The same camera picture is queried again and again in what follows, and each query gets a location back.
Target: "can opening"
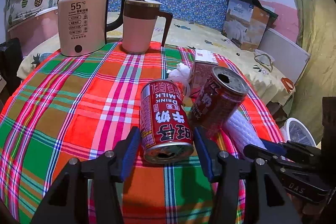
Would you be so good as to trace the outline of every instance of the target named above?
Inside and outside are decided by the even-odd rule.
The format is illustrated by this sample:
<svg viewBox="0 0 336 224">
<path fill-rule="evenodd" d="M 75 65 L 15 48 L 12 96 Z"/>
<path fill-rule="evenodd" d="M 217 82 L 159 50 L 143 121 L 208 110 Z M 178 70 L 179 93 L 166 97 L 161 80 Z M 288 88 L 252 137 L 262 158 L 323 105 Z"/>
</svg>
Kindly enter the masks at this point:
<svg viewBox="0 0 336 224">
<path fill-rule="evenodd" d="M 226 84 L 230 83 L 230 79 L 226 75 L 223 75 L 223 74 L 220 73 L 217 76 L 222 82 L 224 82 Z"/>
<path fill-rule="evenodd" d="M 172 157 L 174 157 L 175 156 L 175 153 L 159 153 L 158 155 L 157 155 L 157 157 L 158 158 L 161 158 L 161 159 L 170 159 L 170 158 L 172 158 Z"/>
</svg>

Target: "cardboard box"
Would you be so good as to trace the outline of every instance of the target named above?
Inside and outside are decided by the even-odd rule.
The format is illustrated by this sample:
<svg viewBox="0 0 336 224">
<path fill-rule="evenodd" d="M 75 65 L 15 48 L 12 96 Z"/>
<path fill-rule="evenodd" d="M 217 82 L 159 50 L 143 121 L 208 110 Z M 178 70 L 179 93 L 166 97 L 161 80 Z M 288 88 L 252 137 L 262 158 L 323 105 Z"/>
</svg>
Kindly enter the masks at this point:
<svg viewBox="0 0 336 224">
<path fill-rule="evenodd" d="M 277 14 L 262 7 L 258 0 L 228 0 L 223 35 L 242 50 L 258 48 L 268 25 Z"/>
<path fill-rule="evenodd" d="M 191 94 L 201 89 L 214 66 L 218 66 L 218 62 L 212 52 L 200 49 L 195 50 L 193 74 L 190 85 Z"/>
</svg>

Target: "white board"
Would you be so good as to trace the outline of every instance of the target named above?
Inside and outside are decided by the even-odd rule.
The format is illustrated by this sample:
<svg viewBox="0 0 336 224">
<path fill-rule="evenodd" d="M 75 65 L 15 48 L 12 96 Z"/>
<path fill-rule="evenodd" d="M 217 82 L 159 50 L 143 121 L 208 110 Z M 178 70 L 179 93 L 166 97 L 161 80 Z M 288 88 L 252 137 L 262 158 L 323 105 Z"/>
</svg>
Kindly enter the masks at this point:
<svg viewBox="0 0 336 224">
<path fill-rule="evenodd" d="M 273 56 L 274 66 L 293 83 L 298 80 L 310 58 L 309 53 L 274 29 L 265 31 L 258 49 Z"/>
</svg>

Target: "pink mug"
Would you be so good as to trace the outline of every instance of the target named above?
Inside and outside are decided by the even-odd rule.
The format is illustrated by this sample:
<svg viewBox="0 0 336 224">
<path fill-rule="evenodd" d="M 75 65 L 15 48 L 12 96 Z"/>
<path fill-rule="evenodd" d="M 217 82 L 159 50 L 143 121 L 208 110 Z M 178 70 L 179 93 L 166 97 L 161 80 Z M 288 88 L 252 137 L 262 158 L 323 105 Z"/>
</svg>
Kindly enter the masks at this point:
<svg viewBox="0 0 336 224">
<path fill-rule="evenodd" d="M 154 0 L 125 0 L 122 47 L 133 54 L 145 53 L 152 39 L 156 20 L 166 18 L 161 46 L 163 47 L 173 15 L 160 11 L 161 3 Z"/>
</svg>

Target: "pink storage box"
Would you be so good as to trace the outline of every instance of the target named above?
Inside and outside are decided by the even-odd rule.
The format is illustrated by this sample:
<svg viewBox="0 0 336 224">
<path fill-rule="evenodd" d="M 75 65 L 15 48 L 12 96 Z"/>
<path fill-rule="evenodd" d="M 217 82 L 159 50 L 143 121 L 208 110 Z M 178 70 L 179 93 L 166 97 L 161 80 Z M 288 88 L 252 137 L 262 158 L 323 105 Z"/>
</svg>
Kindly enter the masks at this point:
<svg viewBox="0 0 336 224">
<path fill-rule="evenodd" d="M 36 46 L 58 33 L 57 13 L 57 7 L 42 10 L 7 31 L 10 38 L 17 37 L 20 40 L 23 56 L 28 55 Z"/>
</svg>

